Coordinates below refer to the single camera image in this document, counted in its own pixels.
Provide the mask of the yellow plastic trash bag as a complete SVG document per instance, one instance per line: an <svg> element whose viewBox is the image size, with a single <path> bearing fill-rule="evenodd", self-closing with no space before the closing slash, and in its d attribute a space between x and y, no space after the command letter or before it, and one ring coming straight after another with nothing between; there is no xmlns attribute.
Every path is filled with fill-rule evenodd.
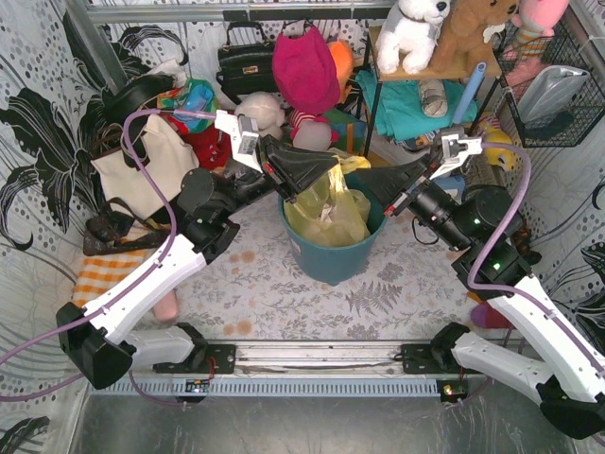
<svg viewBox="0 0 605 454"><path fill-rule="evenodd" d="M353 246L370 236L371 208L362 191L350 188L345 178L372 166L362 156L347 156L332 149L338 164L325 172L294 202L283 203L287 225L303 239L323 247Z"/></svg>

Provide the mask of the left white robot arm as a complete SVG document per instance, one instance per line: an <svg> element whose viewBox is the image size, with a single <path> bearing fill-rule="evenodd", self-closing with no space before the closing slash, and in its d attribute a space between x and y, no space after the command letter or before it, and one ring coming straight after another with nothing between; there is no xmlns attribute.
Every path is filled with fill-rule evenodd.
<svg viewBox="0 0 605 454"><path fill-rule="evenodd" d="M82 307L68 303L58 311L60 348L95 389L110 387L131 368L213 372L208 341L190 323L153 331L134 327L176 285L228 249L239 231L232 214L271 192L294 201L338 163L333 154L293 148L270 135L261 138L254 156L258 169L238 165L226 176L204 168L187 172L178 196L184 217L175 233L113 288Z"/></svg>

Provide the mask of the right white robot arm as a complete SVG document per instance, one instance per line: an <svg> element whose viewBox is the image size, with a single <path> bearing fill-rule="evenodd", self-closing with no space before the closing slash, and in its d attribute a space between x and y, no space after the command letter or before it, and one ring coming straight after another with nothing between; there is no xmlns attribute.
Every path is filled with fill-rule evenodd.
<svg viewBox="0 0 605 454"><path fill-rule="evenodd" d="M362 168L354 175L385 215L409 210L459 251L452 265L458 279L502 314L538 354L528 358L460 323L449 323L430 342L434 362L445 371L462 368L496 379L537 404L557 430L582 440L604 429L604 357L560 313L509 242L530 170L525 160L516 195L491 188L463 204L433 181L437 166L426 159Z"/></svg>

